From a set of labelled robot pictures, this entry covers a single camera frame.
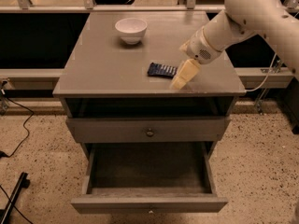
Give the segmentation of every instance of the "black cable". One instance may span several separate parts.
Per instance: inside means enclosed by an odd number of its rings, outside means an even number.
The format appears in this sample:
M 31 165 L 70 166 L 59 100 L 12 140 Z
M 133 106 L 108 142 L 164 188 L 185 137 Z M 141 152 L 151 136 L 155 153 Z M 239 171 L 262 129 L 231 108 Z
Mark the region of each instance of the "black cable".
M 26 121 L 22 124 L 22 127 L 26 130 L 26 132 L 27 132 L 27 134 L 26 134 L 26 136 L 19 142 L 19 144 L 17 145 L 17 147 L 13 150 L 13 152 L 10 154 L 10 155 L 8 155 L 8 154 L 6 154 L 5 152 L 3 152 L 3 151 L 0 151 L 0 159 L 2 158 L 2 157 L 5 157 L 5 158 L 10 158 L 11 156 L 13 156 L 14 154 L 15 154 L 15 152 L 18 150 L 18 148 L 21 146 L 21 144 L 29 137 L 29 135 L 30 135 L 30 131 L 27 129 L 27 127 L 26 127 L 26 123 L 28 122 L 28 120 L 35 114 L 35 112 L 33 111 L 33 110 L 31 110 L 30 108 L 28 108 L 28 107 L 26 107 L 26 106 L 24 106 L 24 105 L 21 105 L 21 104 L 19 104 L 19 103 L 17 103 L 17 102 L 14 102 L 14 101 L 12 101 L 12 100 L 10 100 L 9 98 L 7 98 L 6 96 L 4 96 L 7 100 L 9 100 L 11 103 L 13 103 L 13 104 L 15 104 L 15 105 L 18 105 L 18 106 L 20 106 L 20 107 L 22 107 L 22 108 L 24 108 L 24 109 L 26 109 L 26 110 L 28 110 L 29 112 L 30 112 L 30 116 L 26 119 Z
M 30 221 L 15 205 L 14 203 L 12 203 L 12 201 L 10 200 L 9 196 L 7 195 L 6 191 L 2 188 L 1 184 L 0 184 L 0 189 L 4 192 L 4 194 L 6 194 L 8 201 L 13 205 L 13 207 L 17 210 L 17 212 L 29 223 L 33 224 L 32 221 Z

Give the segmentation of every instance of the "white cable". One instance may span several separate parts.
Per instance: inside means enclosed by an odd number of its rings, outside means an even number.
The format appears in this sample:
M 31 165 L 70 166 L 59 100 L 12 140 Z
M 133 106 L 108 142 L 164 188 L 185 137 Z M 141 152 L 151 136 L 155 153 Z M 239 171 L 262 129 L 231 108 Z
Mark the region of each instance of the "white cable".
M 268 77 L 269 77 L 269 75 L 270 75 L 270 73 L 271 73 L 271 68 L 272 68 L 272 66 L 273 66 L 273 64 L 274 64 L 274 60 L 276 59 L 276 57 L 277 57 L 277 54 L 275 53 L 274 56 L 273 56 L 272 62 L 271 62 L 271 64 L 270 64 L 269 70 L 268 70 L 268 72 L 267 72 L 267 75 L 266 75 L 265 78 L 263 79 L 262 83 L 261 83 L 258 87 L 254 88 L 254 89 L 252 89 L 252 90 L 246 90 L 246 92 L 257 91 L 258 89 L 260 89 L 260 88 L 262 87 L 262 85 L 265 83 L 265 81 L 268 79 Z

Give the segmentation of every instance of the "drawer knob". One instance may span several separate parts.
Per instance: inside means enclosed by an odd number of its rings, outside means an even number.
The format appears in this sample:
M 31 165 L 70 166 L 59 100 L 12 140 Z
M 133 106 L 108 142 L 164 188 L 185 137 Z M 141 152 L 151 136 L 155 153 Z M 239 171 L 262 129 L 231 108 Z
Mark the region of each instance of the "drawer knob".
M 152 137 L 153 135 L 155 135 L 155 133 L 153 132 L 153 130 L 151 128 L 147 129 L 146 134 L 147 134 L 147 137 Z

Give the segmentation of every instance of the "gray tabletop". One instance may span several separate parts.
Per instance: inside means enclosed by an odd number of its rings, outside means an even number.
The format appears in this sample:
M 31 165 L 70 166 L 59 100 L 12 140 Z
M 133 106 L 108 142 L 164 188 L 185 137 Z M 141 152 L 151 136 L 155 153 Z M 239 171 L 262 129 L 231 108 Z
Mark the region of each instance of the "gray tabletop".
M 148 23 L 137 45 L 126 45 L 115 23 L 123 18 Z M 150 63 L 179 66 L 188 57 L 179 47 L 208 22 L 200 11 L 94 12 L 87 20 L 54 90 L 56 97 L 241 95 L 244 87 L 226 53 L 202 65 L 184 89 L 170 90 L 171 80 L 148 77 Z

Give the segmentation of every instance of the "terrazzo floor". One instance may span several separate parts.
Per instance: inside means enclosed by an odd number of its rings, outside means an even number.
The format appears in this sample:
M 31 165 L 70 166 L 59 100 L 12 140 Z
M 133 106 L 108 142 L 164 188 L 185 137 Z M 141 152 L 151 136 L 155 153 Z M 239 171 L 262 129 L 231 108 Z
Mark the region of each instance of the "terrazzo floor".
M 0 184 L 11 193 L 21 172 L 31 185 L 18 208 L 35 224 L 122 223 L 299 223 L 299 135 L 275 102 L 238 102 L 232 121 L 210 159 L 220 197 L 229 202 L 218 214 L 81 215 L 70 200 L 81 193 L 87 160 L 65 125 L 58 102 L 24 102 L 36 113 L 27 123 L 31 134 L 16 154 L 0 160 Z M 27 111 L 15 107 L 0 117 L 0 149 L 11 153 L 26 135 Z M 7 198 L 0 192 L 0 209 Z M 15 210 L 11 224 L 27 223 Z

